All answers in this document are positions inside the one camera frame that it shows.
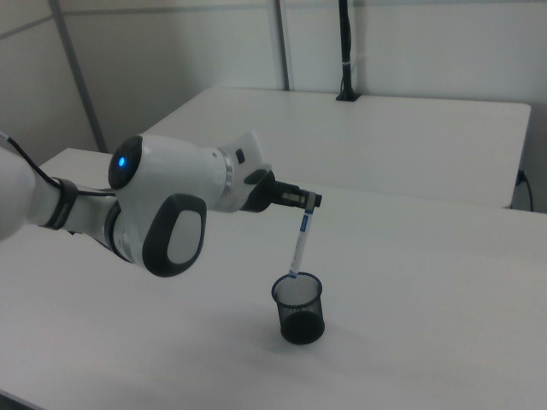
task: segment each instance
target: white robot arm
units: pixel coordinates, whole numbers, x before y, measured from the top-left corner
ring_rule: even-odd
[[[275,181],[254,132],[220,148],[155,135],[127,139],[112,156],[111,190],[77,187],[0,149],[0,241],[24,224],[87,234],[120,258],[161,277],[199,256],[207,210],[305,208],[309,192]],[[321,196],[315,196],[315,206]]]

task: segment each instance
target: table surface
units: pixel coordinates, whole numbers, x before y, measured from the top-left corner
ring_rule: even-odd
[[[44,169],[100,188],[108,161],[67,150]],[[305,188],[324,196],[303,257],[324,286],[316,343],[281,337],[270,296],[294,208],[209,213],[174,278],[25,227],[0,243],[0,389],[48,410],[544,408],[544,215]]]
[[[217,146],[249,129],[283,179],[507,207],[530,107],[212,88],[150,132]]]

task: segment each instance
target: black rubber band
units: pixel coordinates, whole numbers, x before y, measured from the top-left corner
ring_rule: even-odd
[[[78,197],[78,187],[72,181],[67,179],[57,179],[59,181],[59,189],[61,195],[59,196],[59,202],[51,215],[50,220],[45,225],[42,225],[43,228],[49,228],[54,231],[58,231],[63,228],[67,223],[68,216],[70,211],[76,202]]]

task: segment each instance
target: wall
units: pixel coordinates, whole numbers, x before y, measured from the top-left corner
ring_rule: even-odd
[[[272,4],[62,1],[110,150],[210,86],[280,88]]]
[[[361,93],[528,103],[522,166],[547,212],[547,3],[370,0],[350,8],[354,82]],[[291,88],[336,92],[338,2],[285,0]],[[528,209],[524,185],[516,208]]]
[[[48,2],[0,0],[0,10],[0,130],[38,163],[97,149]]]

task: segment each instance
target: black cable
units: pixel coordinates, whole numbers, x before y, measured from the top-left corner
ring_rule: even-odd
[[[522,180],[526,183],[526,186],[528,187],[528,195],[530,196],[530,212],[533,212],[532,187],[530,186],[530,181],[528,181],[526,175],[522,175]]]
[[[30,156],[25,152],[23,148],[12,138],[8,137],[6,140],[9,144],[11,144],[15,150],[23,157],[23,159],[28,163],[28,165],[31,166],[31,168],[36,171],[36,173],[42,177],[42,179],[47,182],[48,184],[54,186],[57,189],[61,189],[61,185],[58,181],[55,181],[52,177],[50,177],[47,173],[42,171],[38,165],[36,165],[36,162],[32,160]],[[98,190],[98,192],[90,191],[90,190],[78,190],[78,195],[82,196],[115,196],[115,193],[112,190],[105,189],[105,190]]]
[[[50,185],[55,186],[56,188],[61,188],[61,185],[57,181],[55,181],[47,173],[42,171],[38,165],[36,165],[36,163],[32,160],[32,158],[26,154],[26,152],[23,150],[23,148],[21,148],[20,145],[16,141],[14,141],[14,139],[12,137],[9,137],[8,143],[10,143],[19,154],[21,154],[21,156],[25,159],[25,161],[28,162],[28,165],[30,165],[32,167],[32,169],[34,171],[36,171],[36,173],[40,177],[42,177],[42,179],[45,182],[47,182]]]

